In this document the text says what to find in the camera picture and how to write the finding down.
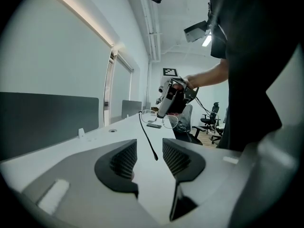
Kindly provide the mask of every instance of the black cable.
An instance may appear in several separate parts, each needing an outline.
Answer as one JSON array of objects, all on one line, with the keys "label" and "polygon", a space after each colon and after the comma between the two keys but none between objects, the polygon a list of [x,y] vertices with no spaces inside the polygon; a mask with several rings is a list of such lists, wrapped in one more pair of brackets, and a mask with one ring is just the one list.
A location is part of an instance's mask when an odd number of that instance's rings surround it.
[{"label": "black cable", "polygon": [[207,115],[211,118],[210,114],[212,114],[212,112],[207,110],[197,97],[196,97],[196,101],[199,104],[199,106],[202,107],[206,111]]},{"label": "black cable", "polygon": [[143,125],[142,125],[141,112],[138,113],[138,116],[139,116],[139,122],[141,123],[141,126],[142,126],[142,130],[143,130],[144,134],[146,135],[147,140],[148,140],[148,142],[149,142],[149,144],[150,144],[151,150],[152,150],[152,152],[153,152],[153,154],[154,154],[154,159],[157,161],[157,160],[158,160],[158,156],[157,156],[156,152],[154,151],[154,149],[153,149],[153,147],[152,147],[152,144],[151,144],[151,142],[150,142],[150,139],[148,138],[148,135],[146,134],[146,131],[144,130]]},{"label": "black cable", "polygon": [[189,138],[189,140],[190,140],[190,143],[192,142],[192,140],[191,140],[191,138],[190,138],[190,135],[189,135],[189,133],[187,132],[187,129],[185,128],[185,126],[181,123],[181,125],[182,125],[182,127],[185,129],[185,131],[186,131],[186,134],[188,135],[188,138]]}]

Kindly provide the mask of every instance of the hand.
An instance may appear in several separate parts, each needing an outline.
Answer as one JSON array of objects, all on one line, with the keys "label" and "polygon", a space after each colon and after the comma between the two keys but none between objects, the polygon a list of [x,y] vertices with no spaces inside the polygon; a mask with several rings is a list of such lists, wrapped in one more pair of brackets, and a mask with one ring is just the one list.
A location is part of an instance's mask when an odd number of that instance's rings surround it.
[{"label": "hand", "polygon": [[[188,76],[184,77],[184,80],[186,81],[187,87],[189,89],[194,89],[194,86],[191,83],[193,81],[193,79],[194,79],[194,76],[192,76],[192,75],[188,75]],[[173,88],[175,88],[177,90],[182,90],[182,86],[179,84],[174,84]]]}]

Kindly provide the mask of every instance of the black shirt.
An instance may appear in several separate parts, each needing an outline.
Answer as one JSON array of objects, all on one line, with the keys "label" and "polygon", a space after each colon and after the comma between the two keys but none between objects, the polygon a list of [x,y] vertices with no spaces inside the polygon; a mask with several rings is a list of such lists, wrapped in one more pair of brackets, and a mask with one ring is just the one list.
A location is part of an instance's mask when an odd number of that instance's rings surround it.
[{"label": "black shirt", "polygon": [[210,0],[220,27],[212,30],[211,55],[229,65],[229,107],[218,148],[243,151],[281,127],[266,90],[291,57],[298,39],[286,37],[281,0]]}]

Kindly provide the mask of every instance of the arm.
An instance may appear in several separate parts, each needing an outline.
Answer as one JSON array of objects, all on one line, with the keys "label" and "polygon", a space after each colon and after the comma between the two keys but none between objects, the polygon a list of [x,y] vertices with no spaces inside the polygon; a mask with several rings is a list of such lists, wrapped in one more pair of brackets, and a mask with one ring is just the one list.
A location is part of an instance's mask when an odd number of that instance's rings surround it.
[{"label": "arm", "polygon": [[226,59],[221,59],[220,63],[212,69],[195,74],[188,75],[185,80],[189,88],[197,88],[202,86],[210,86],[222,83],[228,79],[228,62]]}]

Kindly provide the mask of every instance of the white wall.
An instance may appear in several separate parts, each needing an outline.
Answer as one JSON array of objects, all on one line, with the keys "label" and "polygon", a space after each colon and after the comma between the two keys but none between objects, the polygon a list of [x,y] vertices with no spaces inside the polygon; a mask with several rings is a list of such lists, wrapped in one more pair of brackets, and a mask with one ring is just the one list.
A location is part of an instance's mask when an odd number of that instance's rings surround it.
[{"label": "white wall", "polygon": [[[158,92],[161,81],[162,68],[175,68],[181,77],[189,74],[200,73],[214,67],[219,63],[219,59],[213,57],[204,57],[199,55],[187,55],[181,53],[166,53],[162,56],[160,63],[152,63],[150,76],[150,90],[149,101],[151,106],[157,106],[155,101],[161,96]],[[219,116],[223,120],[225,117],[225,110],[228,106],[228,83],[224,82],[216,86],[201,87],[198,92],[198,98],[205,106],[211,110],[214,102],[218,101],[220,104]],[[205,111],[196,103],[192,101],[192,125],[203,125],[200,121],[201,115]]]},{"label": "white wall", "polygon": [[1,38],[0,91],[99,99],[111,53],[95,31],[58,0],[24,0]]},{"label": "white wall", "polygon": [[[129,54],[133,57],[140,68],[138,86],[132,87],[134,94],[131,94],[131,100],[142,101],[146,98],[147,75],[148,75],[148,56],[136,22],[132,8],[128,0],[92,0],[99,8],[123,43],[122,47],[127,48]],[[134,72],[133,79],[136,80],[137,72]]]}]

